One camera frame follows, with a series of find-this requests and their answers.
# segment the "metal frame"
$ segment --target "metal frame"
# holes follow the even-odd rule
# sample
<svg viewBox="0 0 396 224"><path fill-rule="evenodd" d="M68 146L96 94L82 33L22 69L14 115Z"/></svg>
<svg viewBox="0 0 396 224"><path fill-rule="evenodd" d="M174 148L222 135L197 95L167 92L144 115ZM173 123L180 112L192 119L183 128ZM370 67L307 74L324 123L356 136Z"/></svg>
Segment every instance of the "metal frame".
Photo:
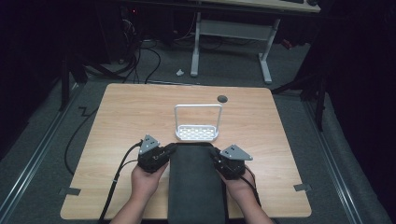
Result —
<svg viewBox="0 0 396 224"><path fill-rule="evenodd" d="M271 74L268 69L267 57L274 42L280 19L276 19L273 26L245 24L227 21L207 21L201 19L201 12L197 13L195 25L195 42L191 60L191 76L197 77L199 70L199 40L200 35L217 35L254 40L266 40L263 53L259 54L262 76L266 84L271 84Z"/></svg>

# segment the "desk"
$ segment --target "desk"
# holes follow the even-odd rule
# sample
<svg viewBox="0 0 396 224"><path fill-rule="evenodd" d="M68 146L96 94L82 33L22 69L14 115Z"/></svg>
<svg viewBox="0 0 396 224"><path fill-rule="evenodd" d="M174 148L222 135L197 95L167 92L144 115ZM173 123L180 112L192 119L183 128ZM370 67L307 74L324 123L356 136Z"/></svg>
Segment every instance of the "desk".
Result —
<svg viewBox="0 0 396 224"><path fill-rule="evenodd" d="M264 88L110 84L82 152L71 188L62 207L64 219L99 218L112 178L125 152L149 133L162 143L177 142L174 106L218 104L225 95L219 137L212 143L224 149L237 144L253 156L247 165L257 179L263 208L270 217L308 217L311 208L302 184L272 94ZM137 149L129 159L137 158ZM131 192L130 173L124 167L106 218L114 217ZM167 218L169 167L148 203L144 218ZM229 200L230 217L242 214Z"/></svg>
<svg viewBox="0 0 396 224"><path fill-rule="evenodd" d="M202 0L201 2L217 3L217 4L228 4L237 6L247 7L266 7L281 10L292 10L299 12L320 12L320 7L309 6L306 1L303 4L285 2L280 0ZM191 60L191 76L197 77L199 70L199 57L200 47L199 40L200 35L218 35L225 37L245 38L254 39L260 41L266 41L266 46L263 49L263 53L259 54L259 62L262 68L262 75L266 84L271 84L272 79L267 64L267 57L270 52L270 48L274 42L276 31L280 19L276 19L272 26L253 25L238 22L227 22L227 21L212 21L212 20L201 20L201 13L197 13L197 20L195 25L195 43L194 50L192 53Z"/></svg>

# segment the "tape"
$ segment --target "tape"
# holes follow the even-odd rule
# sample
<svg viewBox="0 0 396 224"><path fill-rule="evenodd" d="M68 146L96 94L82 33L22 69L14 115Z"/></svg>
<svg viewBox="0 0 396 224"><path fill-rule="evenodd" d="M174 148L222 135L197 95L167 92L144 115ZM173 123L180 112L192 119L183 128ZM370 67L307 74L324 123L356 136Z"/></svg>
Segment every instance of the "tape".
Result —
<svg viewBox="0 0 396 224"><path fill-rule="evenodd" d="M78 196L79 195L79 193L81 192L81 189L73 189L73 188L61 188L60 190L59 190L59 195L66 195L66 194L69 194L69 195L76 195L76 196Z"/></svg>
<svg viewBox="0 0 396 224"><path fill-rule="evenodd" d="M305 192L311 190L311 186L309 184L300 184L300 185L294 185L294 189L296 191L301 191L304 190Z"/></svg>

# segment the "black cable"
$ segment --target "black cable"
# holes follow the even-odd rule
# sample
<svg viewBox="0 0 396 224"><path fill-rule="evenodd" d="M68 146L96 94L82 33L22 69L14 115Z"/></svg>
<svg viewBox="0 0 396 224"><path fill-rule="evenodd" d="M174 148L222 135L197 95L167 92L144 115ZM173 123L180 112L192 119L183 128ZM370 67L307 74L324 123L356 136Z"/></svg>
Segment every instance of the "black cable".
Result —
<svg viewBox="0 0 396 224"><path fill-rule="evenodd" d="M137 161L137 160L132 160L132 161L127 161L127 162L125 162L125 163L122 165L122 168L123 168L125 165L127 165L127 164L129 164L129 163L131 163L131 162L134 162L134 161Z"/></svg>
<svg viewBox="0 0 396 224"><path fill-rule="evenodd" d="M79 129L82 127L82 125L84 125L85 122L87 122L87 120L98 111L99 107L97 107L95 110L93 110L91 112L91 114L89 114L88 116L85 116L85 119L79 124L79 126L77 127L77 129L74 131L73 135L70 137L69 142L67 143L66 149L64 151L64 165L66 166L67 171L70 173L70 175L74 175L74 172L72 171L72 169L70 168L68 162L67 162L67 152L70 148L70 145L73 141L73 139L75 138L76 134L78 133Z"/></svg>
<svg viewBox="0 0 396 224"><path fill-rule="evenodd" d="M135 56L134 56L134 50L138 48L137 45L140 45L140 42L138 41L140 39L140 36L142 35L142 29L138 29L138 32L136 32L135 35L133 35L133 39L131 40L131 43L129 44L129 46L127 46L127 51L125 53L125 58L128 57L128 55L132 52L130 61L128 62L128 64L121 68L120 70L111 72L113 75L115 75L115 77L120 77L119 74L122 74L126 71L128 71L129 69L134 69L134 67L136 66L136 64L134 62L136 62ZM105 75L103 72L99 71L99 73L94 72L92 70L90 70L89 68L85 67L85 71L89 74L92 74L94 76L102 76Z"/></svg>
<svg viewBox="0 0 396 224"><path fill-rule="evenodd" d="M105 203L105 207L103 208L102 214L101 214L100 217L99 217L99 223L105 223L105 214L106 214L106 212L107 212L108 206L110 205L111 198L113 197L114 190L116 189L117 182L118 182L119 177L120 177L120 172L121 172L122 168L124 167L124 165L126 165L126 163L125 163L126 158L128 157L129 153L131 153L131 151L132 151L134 148L136 148L136 147L141 147L141 146L142 146L142 143L143 143L143 140L140 140L139 143L134 144L134 145L133 145L131 148L129 148L128 151L125 153L125 156L123 157L123 159L122 159L122 161L121 161L121 163L120 163L119 169L117 170L116 175L114 176L113 183L111 184L110 191L108 192L108 196L107 196L107 200L106 200L106 203Z"/></svg>
<svg viewBox="0 0 396 224"><path fill-rule="evenodd" d="M128 75L126 75L126 77L124 78L124 80L122 81L122 83L125 83L128 80L128 77L132 74L132 72L134 70L136 70L137 65L139 64L139 60L140 60L140 47L139 47L139 58L136 59L136 57L134 56L134 67L131 68L131 71L128 73Z"/></svg>
<svg viewBox="0 0 396 224"><path fill-rule="evenodd" d="M190 38L192 36L195 36L195 35L190 35L189 36L189 34L191 33L192 28L194 27L196 17L197 17L197 13L195 12L193 17L192 17L191 26L190 26L189 31L187 31L187 33L184 34L181 38L174 39L174 43L175 44L177 44L177 41L179 41L179 40L183 40L183 39L187 39L187 38Z"/></svg>
<svg viewBox="0 0 396 224"><path fill-rule="evenodd" d="M192 38L192 37L194 37L194 35L189 36L189 37L186 37L186 38L184 38L184 39L182 39L182 40L175 41L174 44L179 45L179 46L182 46L182 47L189 47L189 46L192 46L192 45L194 45L194 40L190 40L190 38ZM181 41L184 41L184 42L189 41L190 43L189 43L189 44L180 44L179 42L181 42Z"/></svg>
<svg viewBox="0 0 396 224"><path fill-rule="evenodd" d="M136 80L137 80L137 84L140 83L139 75L137 74L137 65L138 65L139 62L140 62L140 56L141 56L141 55L142 55L142 46L140 45L140 47L139 47L139 57L137 58L136 68L134 69L134 83L135 83Z"/></svg>
<svg viewBox="0 0 396 224"><path fill-rule="evenodd" d="M146 77L145 84L148 84L149 78L151 77L151 75L152 75L155 71L157 71L158 67L160 66L160 63L161 63L161 56L160 56L159 53L157 53L157 52L156 52L155 50L153 50L153 49L146 49L146 50L149 50L149 51L155 53L155 54L158 56L158 64L157 64L157 66L156 66L156 67L154 68L154 70L153 70L150 74L148 74L148 76Z"/></svg>
<svg viewBox="0 0 396 224"><path fill-rule="evenodd" d="M143 42L151 42L151 41L154 42L154 45L152 45L152 46L150 46L150 47L144 47L143 49L154 49L155 47L157 47L158 41L155 40L155 39L152 39L152 40L144 40Z"/></svg>
<svg viewBox="0 0 396 224"><path fill-rule="evenodd" d="M260 202L260 198L259 198L259 192L257 192L257 188L256 188L256 178L254 177L254 174L250 171L250 169L248 169L247 167L246 169L250 172L251 176L253 177L254 186L243 176L241 176L241 179L250 186L250 188L253 190L253 194L254 197L256 198L257 203L259 204L259 206L262 206L262 203Z"/></svg>
<svg viewBox="0 0 396 224"><path fill-rule="evenodd" d="M212 38L208 37L207 39L215 39L215 40L216 40L216 38L215 38L214 36L212 36ZM199 46L200 46L201 49L214 50L214 49L220 48L220 47L222 46L222 44L223 44L223 38L220 37L220 38L219 38L219 44L218 44L217 46L215 46L214 48L204 48L204 47L202 46L202 44L200 44Z"/></svg>
<svg viewBox="0 0 396 224"><path fill-rule="evenodd" d="M245 40L245 42L243 42L243 43L238 43L238 42L232 41L231 38L224 38L223 42L226 44L229 44L229 45L245 46L245 45L253 44L253 43L256 43L259 41L254 40L254 39L248 39L248 40Z"/></svg>

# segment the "handheld controller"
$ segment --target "handheld controller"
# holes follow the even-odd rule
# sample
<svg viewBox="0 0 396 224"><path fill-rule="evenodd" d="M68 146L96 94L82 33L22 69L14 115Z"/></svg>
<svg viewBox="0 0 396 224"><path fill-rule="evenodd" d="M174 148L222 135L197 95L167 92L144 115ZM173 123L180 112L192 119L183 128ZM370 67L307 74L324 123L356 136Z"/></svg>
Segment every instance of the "handheld controller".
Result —
<svg viewBox="0 0 396 224"><path fill-rule="evenodd" d="M237 145L231 145L222 151L214 148L211 150L211 158L215 168L228 180L239 179L245 173L245 161L253 160Z"/></svg>
<svg viewBox="0 0 396 224"><path fill-rule="evenodd" d="M177 147L175 143L165 147L159 147L159 145L160 142L146 134L137 158L137 165L145 172L152 174L169 162L170 155Z"/></svg>

